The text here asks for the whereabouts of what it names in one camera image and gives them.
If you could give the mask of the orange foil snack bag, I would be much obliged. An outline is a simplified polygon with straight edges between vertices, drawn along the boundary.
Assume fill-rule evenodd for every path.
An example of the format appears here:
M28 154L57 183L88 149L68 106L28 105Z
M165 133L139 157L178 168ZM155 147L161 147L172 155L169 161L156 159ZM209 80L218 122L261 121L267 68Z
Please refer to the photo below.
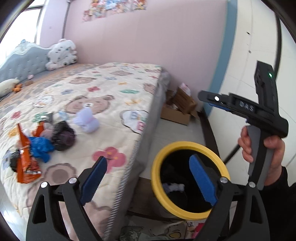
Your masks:
M28 184L41 177L41 170L37 160L31 155L31 142L22 132L21 125L18 123L18 133L20 136L20 157L17 161L17 181Z

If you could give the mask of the black plastic bag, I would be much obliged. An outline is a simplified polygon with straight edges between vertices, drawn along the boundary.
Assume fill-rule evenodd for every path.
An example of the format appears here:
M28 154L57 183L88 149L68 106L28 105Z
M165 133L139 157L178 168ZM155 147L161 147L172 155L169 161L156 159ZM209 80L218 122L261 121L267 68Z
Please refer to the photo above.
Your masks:
M9 156L10 168L17 172L18 160L20 159L21 155L19 151L12 152Z
M54 125L51 142L57 151L65 151L71 148L76 140L75 131L66 121L60 121Z

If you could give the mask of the blue rubber glove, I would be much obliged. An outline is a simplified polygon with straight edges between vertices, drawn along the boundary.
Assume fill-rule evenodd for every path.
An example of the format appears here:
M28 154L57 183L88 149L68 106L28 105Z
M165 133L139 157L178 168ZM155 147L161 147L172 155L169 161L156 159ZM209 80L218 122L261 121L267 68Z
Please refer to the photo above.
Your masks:
M47 163L51 158L49 153L55 151L51 141L44 137L29 137L29 140L33 157Z

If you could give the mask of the orange peel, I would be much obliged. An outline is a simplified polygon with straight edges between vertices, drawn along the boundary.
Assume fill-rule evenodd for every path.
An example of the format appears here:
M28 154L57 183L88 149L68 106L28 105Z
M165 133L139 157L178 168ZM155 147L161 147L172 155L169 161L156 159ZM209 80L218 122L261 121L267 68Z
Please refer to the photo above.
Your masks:
M40 121L39 124L37 125L37 128L32 131L33 137L41 137L42 132L45 130L45 122Z

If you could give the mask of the silver green foil wrapper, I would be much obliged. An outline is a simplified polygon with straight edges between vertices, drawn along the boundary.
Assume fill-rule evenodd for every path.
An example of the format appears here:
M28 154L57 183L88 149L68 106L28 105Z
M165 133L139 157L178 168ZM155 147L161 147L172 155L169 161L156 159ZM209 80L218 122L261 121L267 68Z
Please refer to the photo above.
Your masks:
M53 113L42 114L40 117L40 122L44 123L53 123Z

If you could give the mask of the blue white candy wrapper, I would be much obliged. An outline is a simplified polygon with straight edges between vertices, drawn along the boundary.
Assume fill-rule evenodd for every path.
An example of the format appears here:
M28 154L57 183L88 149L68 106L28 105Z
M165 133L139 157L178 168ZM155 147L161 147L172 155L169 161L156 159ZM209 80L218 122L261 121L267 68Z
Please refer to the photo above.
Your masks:
M66 121L68 119L68 114L62 110L58 111L58 118L61 121Z

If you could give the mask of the lavender yarn pompom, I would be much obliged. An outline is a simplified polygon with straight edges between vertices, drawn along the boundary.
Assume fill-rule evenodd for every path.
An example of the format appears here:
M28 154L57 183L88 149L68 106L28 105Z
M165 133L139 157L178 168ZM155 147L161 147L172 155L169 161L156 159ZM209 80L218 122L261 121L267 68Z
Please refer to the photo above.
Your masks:
M95 132L99 128L99 120L93 116L91 108L81 109L76 114L73 123L79 126L85 133Z

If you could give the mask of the yellow rimmed trash bin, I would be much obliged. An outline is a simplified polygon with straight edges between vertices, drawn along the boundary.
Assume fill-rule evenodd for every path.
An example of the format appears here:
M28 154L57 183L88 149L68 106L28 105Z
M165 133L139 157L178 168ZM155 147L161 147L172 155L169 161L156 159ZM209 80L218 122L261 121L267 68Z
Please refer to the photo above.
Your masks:
M166 145L154 158L151 169L151 184L154 195L162 207L173 216L185 220L203 220L211 211L192 175L189 158L197 154L206 166L213 168L220 177L230 179L229 172L222 160L207 147L188 141ZM184 184L183 192L166 194L164 183Z

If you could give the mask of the cardboard box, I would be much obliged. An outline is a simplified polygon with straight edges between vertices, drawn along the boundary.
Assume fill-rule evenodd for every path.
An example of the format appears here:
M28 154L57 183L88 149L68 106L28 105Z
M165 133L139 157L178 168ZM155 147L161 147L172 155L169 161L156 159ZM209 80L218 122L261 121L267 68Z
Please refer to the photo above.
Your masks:
M191 118L197 118L196 107L197 103L191 96L191 90L182 83L175 91L166 92L161 118L188 126Z

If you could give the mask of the bear pattern quilt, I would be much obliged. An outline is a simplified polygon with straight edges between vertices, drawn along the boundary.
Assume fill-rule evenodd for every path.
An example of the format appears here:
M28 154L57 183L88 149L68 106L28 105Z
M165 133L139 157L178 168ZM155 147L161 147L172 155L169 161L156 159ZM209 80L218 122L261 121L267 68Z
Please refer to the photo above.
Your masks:
M54 76L43 76L40 86L30 86L20 97L2 105L1 183L20 217L28 220L42 182L63 184L104 156L106 175L93 199L85 204L92 224L104 236L116 216L125 214L137 178L147 164L168 82L169 74L154 64L79 64ZM85 133L73 123L83 108L91 108L99 120L95 132ZM53 151L47 163L40 162L40 178L19 183L8 163L8 154L19 141L17 124L30 134L42 114L53 113L53 122L60 122L60 110L68 114L66 122L75 131L74 145Z

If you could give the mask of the white goose plush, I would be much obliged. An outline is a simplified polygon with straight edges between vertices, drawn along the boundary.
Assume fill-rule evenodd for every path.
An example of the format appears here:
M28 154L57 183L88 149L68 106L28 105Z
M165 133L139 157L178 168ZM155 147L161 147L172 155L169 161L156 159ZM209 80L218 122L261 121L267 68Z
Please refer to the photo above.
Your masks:
M18 79L7 79L1 82L0 85L0 95L1 97L7 96L9 93L17 93L22 89L23 85Z

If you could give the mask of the blue tufted headboard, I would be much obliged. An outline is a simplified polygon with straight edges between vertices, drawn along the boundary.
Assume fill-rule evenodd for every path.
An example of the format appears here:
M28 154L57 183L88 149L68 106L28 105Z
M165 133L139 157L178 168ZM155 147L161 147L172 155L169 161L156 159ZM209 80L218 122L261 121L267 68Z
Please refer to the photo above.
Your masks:
M23 39L7 57L1 66L1 82L8 79L27 80L28 75L36 75L46 71L49 62L48 52L51 48L43 48Z

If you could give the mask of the white plush bear toy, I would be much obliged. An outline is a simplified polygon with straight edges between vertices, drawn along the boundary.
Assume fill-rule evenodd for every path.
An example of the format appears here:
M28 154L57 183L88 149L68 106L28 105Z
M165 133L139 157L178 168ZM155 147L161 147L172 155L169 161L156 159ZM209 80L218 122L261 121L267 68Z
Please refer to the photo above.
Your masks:
M76 45L71 40L60 39L48 52L49 62L45 65L48 71L74 64L77 62Z

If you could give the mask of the anime posters on wall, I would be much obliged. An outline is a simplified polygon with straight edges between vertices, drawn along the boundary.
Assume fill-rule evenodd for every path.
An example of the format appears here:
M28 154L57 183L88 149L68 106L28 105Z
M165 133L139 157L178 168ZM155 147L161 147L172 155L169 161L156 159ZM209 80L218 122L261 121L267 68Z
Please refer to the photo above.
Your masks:
M146 10L146 0L93 0L91 1L89 9L83 13L83 22L88 22L92 18L100 19L106 17L108 12L112 14L128 13L131 11L142 11Z

